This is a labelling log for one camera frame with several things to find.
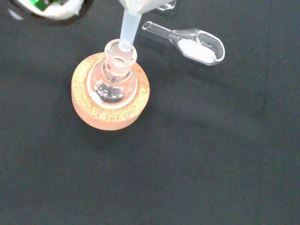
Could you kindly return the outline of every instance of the flask neck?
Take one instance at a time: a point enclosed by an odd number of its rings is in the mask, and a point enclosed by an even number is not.
[[[121,81],[130,74],[137,54],[133,46],[129,52],[121,51],[119,43],[120,40],[116,39],[106,45],[103,72],[107,77]]]

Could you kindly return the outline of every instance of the black fabric background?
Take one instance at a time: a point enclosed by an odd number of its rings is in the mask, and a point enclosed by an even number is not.
[[[120,35],[123,9],[97,0],[71,27],[0,18],[2,225],[298,225],[300,2],[185,0],[170,29],[219,37],[225,60],[191,63],[139,30],[150,82],[140,118],[91,128],[73,71]]]

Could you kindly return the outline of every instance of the green object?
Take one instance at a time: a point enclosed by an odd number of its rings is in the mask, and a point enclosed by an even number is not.
[[[46,4],[44,0],[30,0],[30,2],[41,11],[44,11],[53,2],[61,4],[61,0],[50,0],[48,4]]]

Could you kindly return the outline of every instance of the scoop handle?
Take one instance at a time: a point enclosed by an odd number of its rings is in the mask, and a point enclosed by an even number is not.
[[[170,39],[172,34],[172,30],[151,21],[144,23],[142,29],[167,39]]]

